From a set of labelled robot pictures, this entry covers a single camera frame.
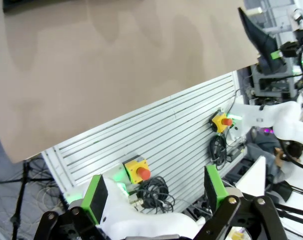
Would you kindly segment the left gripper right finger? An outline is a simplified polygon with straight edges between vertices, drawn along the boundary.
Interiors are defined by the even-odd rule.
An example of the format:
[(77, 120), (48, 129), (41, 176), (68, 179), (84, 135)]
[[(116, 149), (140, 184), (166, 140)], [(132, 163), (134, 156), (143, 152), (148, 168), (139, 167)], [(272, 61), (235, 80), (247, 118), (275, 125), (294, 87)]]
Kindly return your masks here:
[(195, 236), (196, 240), (225, 240), (232, 228), (244, 228), (252, 240), (286, 240), (287, 235), (272, 199), (246, 199), (227, 192), (216, 166), (204, 167), (204, 192), (212, 217)]

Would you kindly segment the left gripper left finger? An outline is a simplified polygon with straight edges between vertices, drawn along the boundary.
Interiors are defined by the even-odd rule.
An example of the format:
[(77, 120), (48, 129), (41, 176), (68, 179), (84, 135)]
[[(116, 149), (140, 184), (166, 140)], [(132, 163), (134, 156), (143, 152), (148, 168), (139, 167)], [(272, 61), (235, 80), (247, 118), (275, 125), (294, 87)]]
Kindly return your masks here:
[(63, 214), (45, 212), (39, 222), (35, 240), (107, 240), (109, 237), (97, 228), (103, 221), (108, 190), (103, 176), (92, 177), (80, 206)]

